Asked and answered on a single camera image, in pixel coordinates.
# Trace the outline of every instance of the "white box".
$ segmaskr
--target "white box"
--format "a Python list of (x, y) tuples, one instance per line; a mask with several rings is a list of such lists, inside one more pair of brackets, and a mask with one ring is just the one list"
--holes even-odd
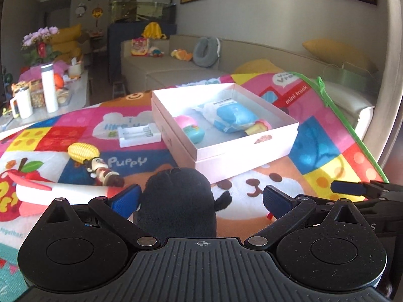
[[(225, 134), (192, 109), (203, 103), (232, 98), (273, 129), (251, 136)], [(288, 155), (298, 134), (299, 122), (237, 84), (198, 85), (152, 92), (152, 113), (176, 163), (197, 169), (210, 183), (230, 178)], [(205, 130), (203, 141), (194, 145), (173, 117), (193, 117)]]
[(118, 127), (118, 135), (119, 146), (121, 148), (158, 143), (161, 141), (161, 132), (158, 130), (155, 123), (128, 128)]

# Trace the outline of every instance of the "screw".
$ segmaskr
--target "screw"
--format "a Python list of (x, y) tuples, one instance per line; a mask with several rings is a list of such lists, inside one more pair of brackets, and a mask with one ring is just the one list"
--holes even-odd
[(157, 240), (151, 236), (143, 236), (137, 240), (137, 244), (141, 246), (153, 246), (157, 243)]
[(265, 246), (268, 243), (267, 238), (263, 236), (252, 236), (248, 242), (253, 246)]

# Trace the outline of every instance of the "plastic bag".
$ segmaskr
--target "plastic bag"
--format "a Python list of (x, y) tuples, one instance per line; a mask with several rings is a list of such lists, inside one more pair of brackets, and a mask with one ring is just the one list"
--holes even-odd
[(224, 133), (246, 130), (259, 119), (252, 111), (231, 98), (209, 102), (193, 109), (201, 112), (209, 123)]
[(148, 55), (148, 39), (133, 39), (131, 42), (131, 55), (133, 56), (147, 56)]

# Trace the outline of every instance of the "gray neck pillow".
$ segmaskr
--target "gray neck pillow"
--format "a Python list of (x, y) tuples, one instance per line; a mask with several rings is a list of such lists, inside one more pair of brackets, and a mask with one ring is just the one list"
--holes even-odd
[(215, 37), (202, 37), (193, 50), (193, 62), (202, 68), (211, 67), (219, 57), (220, 42)]

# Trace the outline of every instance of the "orange fruit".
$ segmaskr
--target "orange fruit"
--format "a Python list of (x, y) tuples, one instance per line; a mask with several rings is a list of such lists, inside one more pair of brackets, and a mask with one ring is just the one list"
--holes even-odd
[(61, 88), (63, 88), (63, 86), (64, 86), (63, 77), (56, 73), (56, 74), (54, 75), (54, 84), (55, 84), (55, 86), (56, 86), (56, 88), (57, 88), (58, 90), (61, 89)]

